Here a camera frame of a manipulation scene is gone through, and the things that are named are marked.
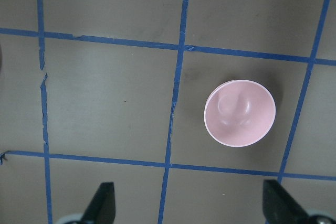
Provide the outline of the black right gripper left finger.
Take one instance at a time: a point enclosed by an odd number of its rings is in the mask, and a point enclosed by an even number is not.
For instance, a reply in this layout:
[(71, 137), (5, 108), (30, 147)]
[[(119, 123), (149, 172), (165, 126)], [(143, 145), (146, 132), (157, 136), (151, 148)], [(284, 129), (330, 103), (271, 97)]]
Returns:
[(80, 223), (114, 223), (116, 216), (115, 203), (114, 183), (101, 183), (90, 204), (84, 211)]

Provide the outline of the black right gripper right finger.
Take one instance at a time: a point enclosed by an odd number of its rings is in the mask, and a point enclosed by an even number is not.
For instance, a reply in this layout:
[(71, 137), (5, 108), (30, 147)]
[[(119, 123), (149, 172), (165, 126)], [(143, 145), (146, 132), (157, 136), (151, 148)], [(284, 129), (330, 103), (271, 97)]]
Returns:
[(315, 223), (308, 213), (274, 179), (266, 179), (262, 187), (263, 214), (267, 223)]

